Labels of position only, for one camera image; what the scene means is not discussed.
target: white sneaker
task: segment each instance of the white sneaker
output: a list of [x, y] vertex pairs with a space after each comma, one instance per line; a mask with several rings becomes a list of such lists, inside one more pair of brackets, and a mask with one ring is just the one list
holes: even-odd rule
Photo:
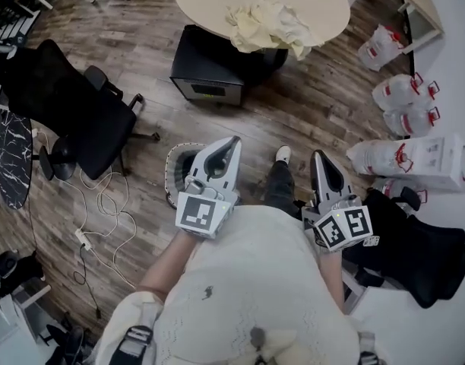
[[282, 146], [277, 151], [277, 161], [285, 161], [286, 164], [290, 162], [292, 156], [292, 149], [289, 146]]

